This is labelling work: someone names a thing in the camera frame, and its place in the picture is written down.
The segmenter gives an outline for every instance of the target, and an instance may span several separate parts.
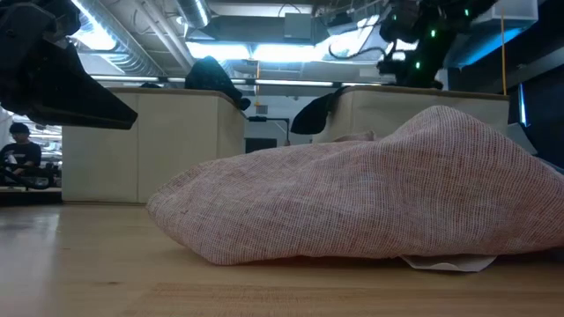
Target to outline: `man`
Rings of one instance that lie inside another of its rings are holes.
[[[41,147],[29,141],[29,128],[24,123],[13,123],[10,133],[16,143],[8,144],[0,151],[0,161],[7,162],[12,156],[18,164],[39,167]],[[24,168],[18,168],[13,173],[20,175],[24,171]]]

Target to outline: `workbench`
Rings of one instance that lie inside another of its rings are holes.
[[[398,260],[220,267],[161,233],[141,206],[3,208],[0,314],[561,317],[564,265],[517,259],[477,274]]]

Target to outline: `black equipment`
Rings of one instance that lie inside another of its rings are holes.
[[[437,71],[459,33],[489,10],[497,0],[390,0],[391,10],[381,22],[380,35],[393,42],[392,51],[377,64],[381,74],[396,75],[396,85],[438,88]],[[419,41],[413,51],[405,51],[405,60],[392,59],[397,40]]]
[[[34,122],[130,129],[137,113],[93,80],[68,35],[80,28],[71,0],[0,1],[0,102]]]

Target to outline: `pink cloth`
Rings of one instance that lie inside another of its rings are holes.
[[[217,264],[564,246],[564,177],[448,107],[374,142],[203,163],[162,187],[147,209],[172,239]]]

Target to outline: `ceiling duct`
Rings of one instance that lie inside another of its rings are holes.
[[[212,20],[212,14],[205,0],[176,0],[178,11],[190,27],[199,29]]]
[[[80,21],[83,23],[80,32],[88,33],[93,30],[93,19],[103,26],[108,35],[117,43],[103,57],[127,75],[161,76],[165,72],[141,48],[139,43],[122,26],[114,15],[106,9],[99,0],[72,0],[82,11]]]

